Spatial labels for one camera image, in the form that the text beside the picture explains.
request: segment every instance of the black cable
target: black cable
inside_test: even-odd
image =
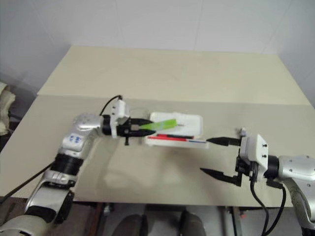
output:
[[[279,209],[279,211],[278,211],[278,214],[277,214],[277,216],[276,216],[276,218],[275,218],[275,220],[274,220],[274,223],[271,225],[271,227],[267,230],[267,232],[264,234],[264,236],[267,236],[267,235],[269,235],[272,231],[273,231],[273,229],[275,228],[275,226],[277,225],[277,223],[279,222],[279,220],[280,220],[280,217],[281,217],[281,215],[282,215],[282,212],[283,212],[283,210],[284,210],[284,205],[285,205],[285,202],[286,202],[286,190],[285,190],[285,187],[283,187],[282,186],[282,193],[283,193],[283,195],[282,195],[282,202],[281,202],[281,206],[280,206],[280,209]]]
[[[109,99],[108,102],[107,102],[107,103],[105,104],[105,106],[103,107],[103,109],[101,110],[101,112],[99,113],[100,116],[103,114],[103,112],[104,112],[105,108],[108,106],[108,104],[109,104],[111,101],[113,101],[115,98],[118,98],[118,99],[121,100],[121,99],[123,98],[123,96],[117,95],[117,96],[112,97],[111,99]]]
[[[269,221],[269,212],[266,208],[266,206],[264,205],[264,203],[262,203],[262,201],[258,198],[258,196],[255,193],[254,190],[254,186],[255,186],[255,181],[251,181],[251,192],[252,192],[252,196],[255,198],[255,200],[261,205],[261,207],[263,208],[263,210],[266,213],[266,217],[265,217],[265,224],[264,224],[264,228],[262,230],[262,234],[261,236],[265,236],[266,234],[266,230],[267,230],[267,226],[268,226],[268,221]]]
[[[47,170],[49,167],[51,167],[53,164],[50,163],[48,166],[46,166],[44,169],[42,169],[40,172],[37,174],[33,175],[31,178],[26,180],[24,183],[20,184],[17,186],[15,189],[11,190],[8,194],[6,194],[3,198],[0,200],[0,205],[3,204],[9,197],[11,197],[13,194],[15,194],[17,191],[19,191],[21,188],[23,188],[25,185],[27,185],[29,182],[31,182],[33,179],[35,179],[37,176],[39,176],[41,173],[43,173],[45,170]]]

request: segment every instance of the white cloth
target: white cloth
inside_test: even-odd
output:
[[[9,108],[15,101],[15,95],[7,84],[0,82],[0,136],[6,135],[9,128]]]

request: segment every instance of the white wall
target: white wall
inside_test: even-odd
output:
[[[0,0],[1,79],[20,114],[71,44],[277,53],[315,105],[314,0]]]

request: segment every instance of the gray floor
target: gray floor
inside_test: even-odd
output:
[[[224,209],[216,206],[187,206],[187,210],[198,215],[204,223],[207,236],[234,236],[232,217]],[[115,204],[115,210],[106,219],[103,236],[111,236],[119,222],[131,214],[143,214],[143,204]],[[270,209],[270,222],[278,212]],[[180,212],[146,212],[149,222],[149,236],[176,236]],[[245,212],[242,218],[243,236],[259,236],[265,215],[262,210]],[[301,229],[292,208],[285,208],[283,215],[270,236],[300,236]]]

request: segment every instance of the green marker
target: green marker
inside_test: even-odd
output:
[[[155,122],[150,124],[144,124],[140,126],[140,129],[150,129],[155,131],[171,129],[177,126],[176,119],[168,119],[161,122]]]

